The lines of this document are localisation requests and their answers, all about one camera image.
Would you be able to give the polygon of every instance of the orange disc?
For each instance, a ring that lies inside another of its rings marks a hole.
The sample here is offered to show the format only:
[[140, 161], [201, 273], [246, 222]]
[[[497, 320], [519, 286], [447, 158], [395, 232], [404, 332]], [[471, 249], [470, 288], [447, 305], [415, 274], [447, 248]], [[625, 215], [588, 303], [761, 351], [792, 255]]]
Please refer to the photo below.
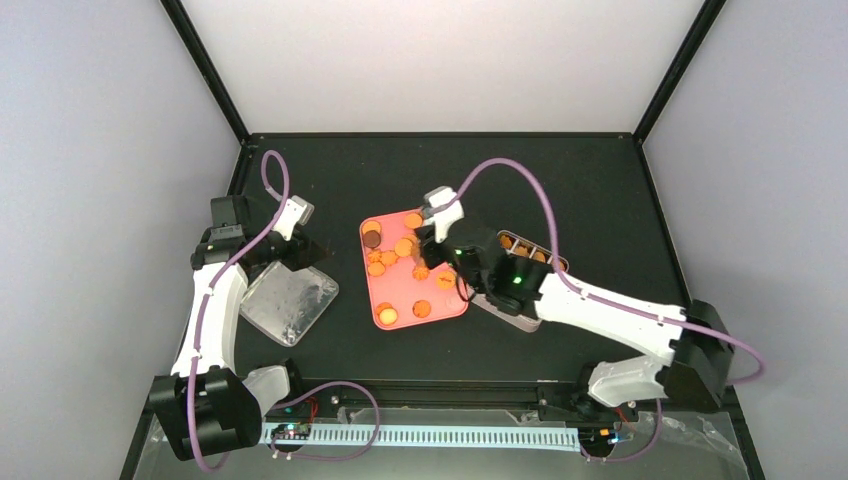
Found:
[[430, 276], [430, 269], [423, 266], [418, 266], [412, 269], [412, 278], [416, 280], [426, 280]]
[[410, 213], [403, 219], [403, 224], [406, 225], [406, 228], [416, 229], [424, 223], [424, 219], [421, 218], [421, 215], [417, 213]]
[[394, 308], [384, 308], [377, 318], [383, 325], [389, 326], [397, 322], [397, 310]]
[[367, 233], [372, 230], [377, 233], [381, 233], [383, 231], [383, 227], [377, 220], [368, 220], [362, 224], [362, 233]]
[[509, 238], [509, 235], [501, 235], [501, 246], [504, 248], [512, 247], [512, 239]]
[[391, 250], [389, 250], [388, 252], [383, 252], [380, 257], [380, 262], [387, 267], [391, 267], [392, 265], [397, 263], [397, 253]]
[[425, 318], [427, 315], [430, 315], [430, 302], [427, 300], [418, 300], [412, 305], [412, 314], [418, 318]]
[[398, 243], [395, 244], [395, 253], [398, 254], [398, 257], [408, 257], [412, 255], [412, 240], [408, 238], [401, 238], [398, 240]]
[[381, 313], [383, 313], [383, 310], [387, 308], [392, 308], [392, 304], [389, 302], [383, 302], [377, 305], [377, 308], [374, 309], [374, 312], [379, 316]]
[[379, 262], [380, 257], [382, 257], [382, 256], [383, 256], [383, 252], [375, 249], [375, 250], [371, 250], [370, 252], [368, 252], [368, 254], [365, 257], [368, 259], [368, 263], [374, 263], [374, 262]]
[[386, 266], [380, 262], [374, 262], [371, 265], [368, 265], [368, 275], [372, 277], [379, 277], [380, 275], [386, 273]]
[[445, 270], [436, 276], [436, 285], [442, 290], [448, 290], [456, 286], [456, 274]]

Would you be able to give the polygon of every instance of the transparent tray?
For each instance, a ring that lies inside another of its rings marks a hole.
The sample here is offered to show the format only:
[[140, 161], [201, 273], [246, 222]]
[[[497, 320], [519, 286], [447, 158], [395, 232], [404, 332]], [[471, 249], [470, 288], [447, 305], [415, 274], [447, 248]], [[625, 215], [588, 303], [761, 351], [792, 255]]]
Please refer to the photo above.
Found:
[[293, 347], [339, 293], [339, 284], [313, 267], [293, 272], [268, 266], [248, 287], [241, 315], [280, 345]]

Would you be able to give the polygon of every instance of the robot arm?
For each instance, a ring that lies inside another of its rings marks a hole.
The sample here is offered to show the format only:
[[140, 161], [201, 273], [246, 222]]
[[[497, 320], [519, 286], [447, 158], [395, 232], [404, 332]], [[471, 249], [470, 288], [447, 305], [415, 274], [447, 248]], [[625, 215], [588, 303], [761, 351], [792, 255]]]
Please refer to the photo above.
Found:
[[193, 458], [185, 411], [193, 358], [198, 357], [195, 418], [205, 455], [256, 445], [264, 415], [288, 396], [292, 372], [284, 365], [253, 370], [244, 381], [236, 376], [233, 356], [236, 326], [252, 268], [279, 260], [297, 270], [323, 255], [322, 249], [295, 229], [297, 224], [308, 221], [312, 211], [312, 205], [305, 200], [297, 196], [290, 198], [273, 231], [224, 272], [206, 305], [198, 352], [194, 349], [193, 333], [212, 277], [259, 233], [261, 228], [257, 225], [267, 224], [268, 218], [268, 212], [242, 196], [212, 200], [213, 226], [204, 232], [191, 258], [195, 270], [194, 301], [187, 334], [171, 375], [157, 378], [149, 395], [151, 408], [180, 460]]
[[460, 222], [464, 212], [458, 201], [438, 208], [454, 196], [449, 187], [425, 196], [425, 221], [416, 235], [428, 267], [449, 263], [469, 287], [503, 313], [582, 328], [642, 353], [589, 366], [585, 388], [595, 401], [616, 407], [633, 400], [670, 398], [697, 411], [721, 407], [732, 346], [657, 321], [693, 322], [726, 332], [711, 305], [695, 300], [684, 309], [645, 302], [563, 274], [567, 285], [551, 265], [508, 255], [495, 231], [471, 219]]

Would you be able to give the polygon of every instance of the purple cable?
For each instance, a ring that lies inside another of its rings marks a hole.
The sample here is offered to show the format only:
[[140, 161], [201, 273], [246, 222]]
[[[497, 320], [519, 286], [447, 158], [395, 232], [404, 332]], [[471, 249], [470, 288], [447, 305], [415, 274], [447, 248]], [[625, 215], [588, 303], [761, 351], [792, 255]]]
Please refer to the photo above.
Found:
[[642, 455], [644, 455], [644, 454], [648, 453], [649, 451], [651, 451], [651, 449], [652, 449], [652, 448], [654, 448], [654, 445], [656, 445], [656, 444], [657, 444], [657, 442], [659, 441], [659, 439], [660, 439], [660, 435], [661, 435], [661, 434], [662, 434], [662, 402], [660, 402], [660, 399], [658, 398], [658, 399], [657, 399], [657, 427], [654, 429], [654, 434], [653, 434], [653, 435], [651, 435], [651, 440], [648, 442], [648, 444], [647, 444], [647, 445], [645, 445], [644, 447], [642, 447], [642, 449], [641, 449], [641, 450], [639, 450], [639, 451], [638, 451], [638, 452], [636, 452], [636, 453], [633, 453], [633, 454], [627, 455], [626, 457], [620, 457], [620, 458], [598, 458], [598, 457], [593, 457], [593, 456], [589, 455], [589, 452], [587, 452], [587, 451], [586, 451], [586, 449], [584, 449], [584, 448], [583, 448], [583, 446], [581, 445], [581, 446], [580, 446], [580, 453], [582, 453], [582, 454], [583, 454], [583, 456], [584, 456], [584, 457], [586, 457], [586, 460], [589, 460], [590, 462], [591, 462], [591, 461], [598, 461], [598, 462], [602, 462], [602, 463], [624, 463], [624, 462], [629, 462], [629, 461], [631, 461], [631, 460], [636, 460], [637, 458], [639, 458], [639, 457], [641, 457]]
[[[520, 173], [521, 175], [524, 176], [524, 178], [527, 179], [527, 181], [530, 183], [530, 186], [533, 187], [533, 190], [536, 192], [536, 196], [539, 197], [539, 202], [542, 204], [542, 210], [545, 212], [545, 218], [548, 221], [548, 235], [551, 238], [551, 252], [553, 252], [553, 258], [560, 258], [560, 255], [559, 255], [559, 234], [557, 233], [556, 218], [554, 218], [554, 210], [551, 207], [551, 201], [548, 199], [548, 196], [545, 194], [545, 189], [542, 188], [542, 184], [539, 182], [539, 180], [536, 179], [536, 177], [533, 175], [533, 173], [531, 173], [530, 170], [527, 169], [527, 167], [516, 162], [515, 160], [511, 160], [509, 158], [490, 158], [489, 160], [486, 160], [485, 162], [481, 163], [480, 165], [477, 165], [477, 167], [474, 168], [474, 170], [472, 170], [471, 173], [468, 174], [468, 177], [465, 178], [465, 181], [462, 182], [462, 185], [459, 187], [459, 191], [456, 192], [456, 196], [453, 197], [453, 199], [451, 199], [451, 201], [448, 202], [447, 204], [442, 205], [441, 207], [434, 208], [432, 210], [432, 213], [435, 214], [435, 213], [439, 213], [441, 211], [448, 209], [451, 205], [453, 205], [456, 201], [458, 201], [460, 199], [460, 197], [462, 197], [462, 195], [465, 194], [466, 190], [468, 190], [468, 187], [470, 187], [471, 183], [474, 181], [474, 179], [477, 178], [477, 175], [480, 175], [480, 172], [482, 172], [483, 170], [485, 170], [485, 169], [487, 169], [487, 168], [489, 168], [493, 165], [506, 165], [507, 167], [511, 167], [511, 168], [517, 170], [518, 173]], [[575, 292], [575, 293], [583, 296], [582, 292], [580, 290], [580, 287], [578, 287], [577, 285], [572, 283], [568, 279], [568, 277], [565, 276], [565, 271], [562, 269], [559, 262], [551, 262], [551, 264], [553, 265], [554, 271], [556, 272], [557, 276], [559, 276], [560, 280], [562, 280], [562, 283], [564, 283], [565, 286], [568, 287], [572, 292]], [[646, 312], [646, 311], [643, 311], [643, 310], [640, 310], [638, 308], [634, 308], [634, 307], [631, 307], [631, 306], [628, 306], [628, 305], [623, 305], [623, 304], [618, 303], [614, 300], [610, 300], [608, 298], [601, 297], [601, 296], [595, 295], [593, 293], [589, 293], [589, 294], [585, 295], [585, 298], [588, 298], [590, 300], [594, 300], [594, 301], [596, 301], [600, 304], [621, 310], [623, 312], [627, 312], [627, 313], [630, 313], [630, 314], [633, 314], [633, 315], [638, 315], [640, 317], [647, 318], [649, 320], [654, 320], [654, 321], [660, 322], [660, 323], [668, 323], [669, 325], [675, 325], [675, 326], [678, 326], [678, 327], [681, 327], [681, 328], [685, 328], [687, 330], [692, 330], [693, 332], [698, 332], [698, 333], [701, 333], [701, 334], [704, 334], [704, 335], [708, 335], [708, 336], [711, 336], [713, 338], [717, 338], [719, 340], [725, 341], [725, 342], [727, 342], [731, 345], [734, 345], [736, 347], [739, 347], [742, 350], [745, 350], [746, 352], [751, 354], [751, 356], [754, 357], [754, 359], [757, 361], [757, 364], [758, 364], [757, 370], [754, 373], [747, 375], [745, 377], [737, 378], [737, 379], [728, 381], [728, 384], [730, 384], [730, 385], [739, 385], [739, 384], [742, 384], [742, 383], [748, 383], [748, 382], [754, 381], [754, 380], [760, 378], [761, 376], [763, 376], [763, 374], [766, 371], [765, 359], [763, 358], [763, 356], [758, 351], [756, 351], [754, 349], [754, 347], [752, 347], [752, 346], [750, 346], [746, 343], [743, 343], [743, 342], [741, 342], [741, 341], [739, 341], [739, 340], [737, 340], [737, 339], [735, 339], [735, 338], [733, 338], [729, 335], [718, 332], [718, 331], [713, 330], [711, 328], [701, 327], [700, 325], [695, 325], [695, 324], [692, 324], [692, 323], [689, 323], [689, 322], [679, 322], [679, 321], [676, 321], [676, 320], [669, 320], [669, 319], [666, 319], [666, 318], [660, 318], [658, 315], [656, 315], [654, 313]]]
[[[271, 184], [268, 183], [268, 175], [267, 175], [267, 166], [268, 166], [268, 157], [274, 157], [277, 159], [277, 162], [280, 164], [280, 168], [283, 170], [283, 194], [279, 195]], [[283, 209], [286, 206], [286, 200], [289, 198], [289, 170], [286, 168], [286, 161], [283, 160], [283, 157], [274, 150], [268, 150], [265, 152], [265, 155], [262, 156], [262, 165], [260, 168], [262, 172], [262, 183], [265, 185], [265, 190], [271, 194], [274, 198], [280, 201], [280, 208], [277, 209], [277, 213], [274, 214], [274, 217], [271, 219], [271, 222], [259, 232], [259, 235], [256, 236], [253, 240], [248, 242], [247, 245], [244, 246], [241, 250], [239, 250], [232, 258], [227, 260], [227, 263], [218, 270], [218, 273], [212, 277], [212, 281], [209, 282], [209, 289], [214, 290], [215, 285], [218, 283], [218, 280], [224, 275], [224, 272], [227, 271], [228, 268], [238, 262], [241, 257], [244, 256], [251, 248], [256, 246], [257, 243], [261, 242], [268, 232], [274, 228], [274, 224], [277, 223], [277, 220], [280, 219], [280, 216], [283, 214]], [[203, 330], [203, 317], [206, 315], [206, 307], [209, 305], [210, 294], [206, 294], [203, 296], [203, 299], [200, 301], [200, 307], [197, 311], [197, 324], [194, 328], [194, 349], [196, 351], [200, 351], [200, 333]], [[188, 391], [186, 392], [186, 416], [188, 417], [188, 436], [189, 441], [191, 442], [191, 452], [194, 454], [194, 461], [197, 462], [197, 466], [206, 473], [212, 473], [219, 470], [224, 466], [224, 463], [227, 461], [229, 457], [229, 453], [225, 453], [221, 460], [214, 467], [210, 467], [206, 461], [203, 459], [203, 451], [200, 450], [200, 440], [197, 438], [197, 418], [194, 415], [194, 393], [196, 391], [197, 385], [197, 361], [198, 358], [194, 357], [191, 359], [191, 370], [188, 375]]]
[[[359, 390], [360, 392], [364, 393], [366, 397], [368, 397], [368, 401], [370, 401], [371, 405], [374, 407], [374, 433], [371, 434], [371, 438], [368, 439], [368, 442], [366, 442], [365, 445], [362, 446], [362, 448], [351, 453], [350, 455], [343, 455], [343, 456], [340, 456], [340, 457], [325, 457], [323, 455], [308, 455], [308, 454], [305, 454], [305, 453], [292, 452], [292, 453], [287, 454], [287, 455], [291, 455], [291, 458], [303, 458], [305, 460], [319, 460], [319, 461], [325, 461], [325, 462], [344, 462], [346, 460], [353, 460], [354, 458], [361, 456], [363, 453], [367, 452], [368, 449], [371, 448], [371, 445], [373, 445], [374, 442], [377, 440], [377, 435], [380, 433], [380, 409], [377, 407], [377, 400], [374, 398], [374, 395], [371, 395], [371, 392], [369, 392], [368, 390], [365, 389], [365, 387], [363, 387], [362, 385], [357, 385], [353, 382], [346, 382], [346, 381], [340, 380], [340, 381], [336, 381], [336, 382], [325, 383], [324, 385], [320, 385], [318, 387], [313, 388], [312, 390], [304, 393], [303, 395], [295, 398], [294, 400], [292, 400], [290, 402], [285, 402], [285, 403], [280, 403], [280, 404], [274, 405], [273, 407], [271, 407], [271, 410], [279, 410], [281, 408], [286, 408], [286, 407], [291, 407], [293, 405], [297, 405], [298, 403], [301, 403], [302, 401], [306, 400], [307, 398], [311, 397], [312, 395], [315, 395], [316, 393], [320, 392], [321, 390], [324, 390], [324, 389], [330, 388], [330, 387], [351, 387], [351, 388], [355, 388], [355, 389]], [[273, 439], [271, 439], [271, 449], [274, 450], [275, 455], [277, 453], [280, 453], [280, 451], [277, 450], [277, 439], [282, 437], [282, 436], [284, 436], [284, 434], [278, 433], [277, 435], [274, 435]]]

